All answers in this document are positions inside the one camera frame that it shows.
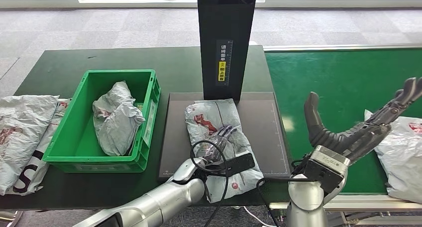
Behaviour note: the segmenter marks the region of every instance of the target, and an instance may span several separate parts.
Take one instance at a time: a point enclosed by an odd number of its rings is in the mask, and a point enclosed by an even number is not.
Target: black cable
[[[312,182],[312,180],[305,179],[305,178],[298,178],[298,179],[295,179],[295,178],[289,178],[289,177],[279,177],[279,178],[277,178],[277,177],[265,177],[265,178],[260,179],[260,180],[256,183],[256,189],[258,190],[258,194],[259,194],[259,196],[261,197],[262,201],[264,202],[264,205],[265,205],[265,207],[267,208],[268,213],[269,213],[269,214],[270,214],[270,216],[271,216],[271,219],[273,219],[273,222],[274,222],[275,226],[276,226],[276,227],[279,227],[278,222],[277,222],[277,220],[276,220],[275,216],[273,215],[273,213],[272,213],[272,211],[271,211],[271,209],[270,209],[270,204],[269,204],[269,203],[265,200],[264,195],[263,195],[263,194],[262,194],[262,192],[261,192],[261,189],[259,189],[259,184],[261,184],[261,182],[264,182],[264,181],[296,181],[296,182]]]
[[[295,165],[296,163],[298,163],[298,162],[302,162],[303,161],[303,159],[300,159],[300,160],[294,160],[294,161],[292,161],[292,163],[290,163],[290,165],[293,167],[293,168],[296,168],[297,167],[297,165]]]
[[[222,159],[223,159],[224,168],[221,168],[221,169],[219,169],[219,170],[209,170],[209,169],[207,169],[207,168],[204,168],[204,167],[202,167],[202,166],[198,165],[198,164],[195,162],[195,160],[194,160],[194,158],[195,158],[194,148],[195,148],[198,144],[201,144],[201,143],[208,143],[208,144],[211,144],[213,147],[215,147],[215,148],[217,149],[217,151],[220,153],[220,155],[221,155],[221,157],[222,157]],[[220,200],[220,202],[218,203],[218,205],[217,205],[217,207],[215,208],[214,212],[211,214],[211,216],[210,216],[210,218],[208,219],[207,223],[205,223],[205,226],[204,226],[204,227],[207,227],[207,226],[211,223],[211,221],[213,220],[214,216],[217,214],[217,211],[220,209],[221,202],[224,200],[224,198],[225,198],[225,196],[226,196],[226,194],[227,194],[227,189],[228,189],[228,167],[227,167],[227,160],[226,160],[226,158],[225,158],[225,156],[224,156],[224,154],[223,154],[223,151],[222,151],[222,150],[221,150],[221,149],[220,149],[220,148],[219,148],[219,147],[218,147],[215,143],[213,143],[213,142],[211,142],[211,141],[208,141],[208,140],[201,140],[201,141],[198,141],[198,142],[196,142],[196,143],[192,146],[192,148],[191,148],[191,160],[192,160],[193,164],[194,164],[194,165],[195,165],[198,169],[200,169],[200,170],[202,170],[202,171],[205,171],[205,172],[216,172],[216,171],[225,170],[225,187],[224,187],[223,195],[221,196],[221,200]]]

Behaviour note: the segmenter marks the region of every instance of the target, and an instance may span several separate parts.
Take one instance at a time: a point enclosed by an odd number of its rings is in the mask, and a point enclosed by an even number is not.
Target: gray carpet floor
[[[257,9],[251,41],[264,46],[420,44],[422,10]],[[44,50],[197,45],[196,9],[0,9],[0,98],[16,91]],[[165,226],[203,226],[212,210],[188,208]],[[263,207],[250,210],[271,223]],[[67,227],[93,213],[29,211],[18,227]],[[222,208],[212,226],[261,225],[243,209]]]

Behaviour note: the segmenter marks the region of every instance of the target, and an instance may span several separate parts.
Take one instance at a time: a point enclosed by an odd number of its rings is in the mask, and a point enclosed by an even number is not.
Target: dark green table
[[[199,47],[46,51],[23,81],[16,95],[72,97],[89,69],[154,69],[162,88],[148,165],[137,174],[70,174],[50,166],[37,193],[0,197],[0,209],[89,209],[127,203],[158,186],[157,172],[170,92],[202,92]],[[273,91],[262,46],[249,48],[243,91]],[[288,199],[277,189],[271,201]],[[203,200],[200,205],[207,205]],[[236,196],[224,205],[262,204],[256,191]]]

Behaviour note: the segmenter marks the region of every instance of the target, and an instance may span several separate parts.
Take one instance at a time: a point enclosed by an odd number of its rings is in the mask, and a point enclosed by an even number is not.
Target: plastic parcel bag
[[[0,99],[0,195],[18,180],[41,141],[58,96],[10,96]]]
[[[35,193],[40,190],[42,186],[39,186],[42,179],[44,179],[45,173],[47,173],[49,164],[42,160],[45,150],[53,138],[63,115],[70,103],[70,99],[59,99],[57,102],[56,111],[54,112],[53,119],[51,119],[50,125],[41,138],[36,150],[31,156],[31,159],[26,164],[19,179],[14,184],[13,188],[10,188],[6,194],[26,196],[31,193]]]
[[[365,110],[365,120],[371,115]],[[388,177],[388,195],[422,203],[422,119],[400,116],[391,128],[375,147]]]
[[[136,131],[145,121],[134,102],[125,81],[115,83],[108,93],[94,101],[95,133],[105,154],[122,156],[130,149]]]
[[[237,128],[228,139],[227,145],[223,151],[226,159],[234,158],[246,153],[252,153],[248,139],[242,132],[239,114],[233,99],[216,101],[195,101],[195,104],[189,105],[185,111],[185,121],[188,127],[188,133],[191,145],[198,141],[209,139],[217,130],[222,127],[232,125]],[[200,145],[194,149],[197,153]],[[256,183],[263,178],[259,170],[255,156],[255,167],[235,174],[228,179],[228,189],[225,199],[235,195],[240,195],[256,188]],[[210,193],[211,203],[221,200],[225,187],[225,177],[208,176],[206,182]]]

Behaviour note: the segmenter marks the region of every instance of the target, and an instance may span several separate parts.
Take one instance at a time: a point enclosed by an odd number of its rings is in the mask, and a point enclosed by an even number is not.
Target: green bin
[[[116,82],[126,81],[145,122],[139,127],[127,156],[107,156],[94,130],[92,104]],[[127,173],[145,170],[161,89],[155,71],[89,70],[44,153],[43,160],[64,172]]]

